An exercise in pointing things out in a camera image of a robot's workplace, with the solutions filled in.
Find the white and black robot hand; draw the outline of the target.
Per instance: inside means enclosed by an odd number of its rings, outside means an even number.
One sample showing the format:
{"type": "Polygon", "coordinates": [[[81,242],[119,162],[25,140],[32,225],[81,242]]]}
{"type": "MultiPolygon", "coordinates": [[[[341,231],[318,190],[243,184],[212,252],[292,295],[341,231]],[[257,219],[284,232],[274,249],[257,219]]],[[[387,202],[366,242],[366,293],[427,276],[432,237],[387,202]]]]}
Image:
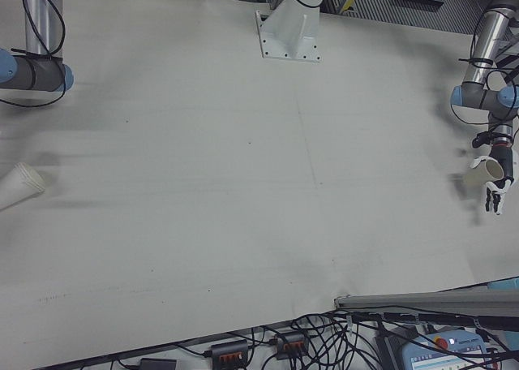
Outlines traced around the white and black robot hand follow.
{"type": "Polygon", "coordinates": [[[488,155],[476,157],[471,162],[470,171],[473,182],[485,187],[485,210],[501,215],[504,198],[517,182],[517,151],[506,144],[494,144],[488,155]]]}

